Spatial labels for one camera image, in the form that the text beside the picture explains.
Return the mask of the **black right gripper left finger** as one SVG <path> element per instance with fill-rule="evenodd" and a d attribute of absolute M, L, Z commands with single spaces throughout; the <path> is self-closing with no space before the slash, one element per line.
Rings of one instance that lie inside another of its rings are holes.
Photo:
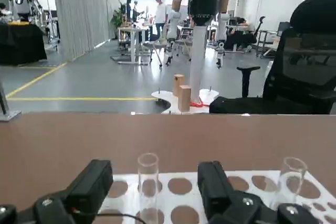
<path fill-rule="evenodd" d="M 1 205 L 1 223 L 93 223 L 112 184 L 111 162 L 93 159 L 66 189 L 40 197 L 31 207 L 17 211 Z"/>

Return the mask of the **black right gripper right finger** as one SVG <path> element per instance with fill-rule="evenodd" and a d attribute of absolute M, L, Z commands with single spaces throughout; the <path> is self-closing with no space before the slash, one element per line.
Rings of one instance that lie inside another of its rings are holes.
<path fill-rule="evenodd" d="M 303 206 L 283 203 L 272 210 L 259 196 L 235 190 L 218 161 L 198 164 L 197 184 L 208 223 L 318 223 Z"/>

